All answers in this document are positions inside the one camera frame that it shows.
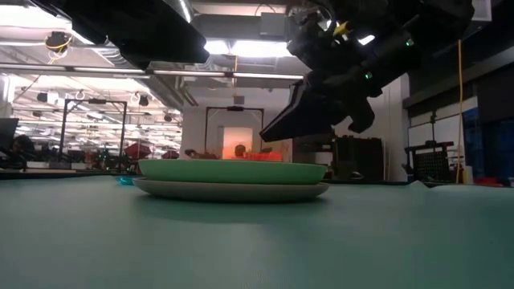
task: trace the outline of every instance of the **black frame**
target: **black frame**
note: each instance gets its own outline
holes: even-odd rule
[[[70,111],[67,110],[67,105],[70,102],[74,102],[75,106],[73,106]],[[120,155],[118,159],[118,173],[121,173],[121,157],[123,156],[123,143],[125,139],[125,120],[127,118],[127,102],[126,101],[116,101],[116,100],[64,100],[64,111],[63,111],[63,127],[61,128],[61,140],[59,143],[59,161],[63,158],[63,146],[64,146],[64,131],[66,130],[66,118],[69,112],[73,112],[73,109],[76,108],[77,105],[82,104],[83,102],[88,102],[89,104],[123,104],[123,121],[121,123],[121,142],[120,142]]]
[[[206,108],[206,127],[205,127],[205,135],[203,137],[204,144],[203,144],[203,152],[205,153],[207,150],[207,127],[209,126],[209,110],[211,109],[225,109],[227,111],[230,111],[230,109],[233,107],[207,107]],[[260,120],[260,129],[264,129],[264,108],[240,108],[240,111],[234,112],[244,112],[246,110],[252,110],[252,111],[258,111],[261,114],[261,120]],[[263,147],[263,139],[260,140],[261,148]]]

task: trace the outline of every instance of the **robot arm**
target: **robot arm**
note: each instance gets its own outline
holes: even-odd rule
[[[311,0],[288,50],[312,70],[290,104],[260,133],[265,141],[325,133],[346,117],[363,132],[374,121],[368,97],[460,37],[471,0]],[[330,25],[324,31],[320,22]]]

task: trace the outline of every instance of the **plate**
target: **plate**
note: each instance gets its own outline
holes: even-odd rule
[[[140,160],[141,172],[153,181],[256,185],[316,185],[324,165],[271,161]]]
[[[324,193],[328,184],[317,185],[242,185],[150,181],[134,179],[134,185],[156,197],[187,201],[292,202],[309,201]]]

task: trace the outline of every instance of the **teal table surface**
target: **teal table surface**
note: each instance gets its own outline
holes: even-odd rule
[[[0,288],[514,288],[514,192],[334,185],[236,205],[112,177],[0,181]]]

